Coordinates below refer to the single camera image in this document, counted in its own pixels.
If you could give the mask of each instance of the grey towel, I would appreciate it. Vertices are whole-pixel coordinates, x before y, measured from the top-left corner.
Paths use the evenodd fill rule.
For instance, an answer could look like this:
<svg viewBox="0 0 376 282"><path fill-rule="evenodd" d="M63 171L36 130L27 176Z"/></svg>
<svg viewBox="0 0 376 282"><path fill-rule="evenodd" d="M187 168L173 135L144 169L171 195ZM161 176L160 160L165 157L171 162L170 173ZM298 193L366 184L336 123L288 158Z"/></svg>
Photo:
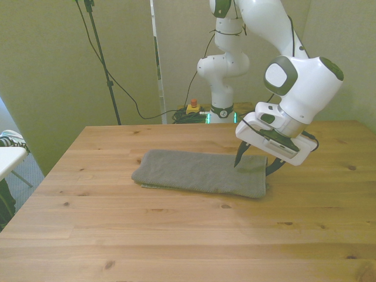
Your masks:
<svg viewBox="0 0 376 282"><path fill-rule="evenodd" d="M265 196L265 156L235 156L174 150L150 150L132 179L142 187Z"/></svg>

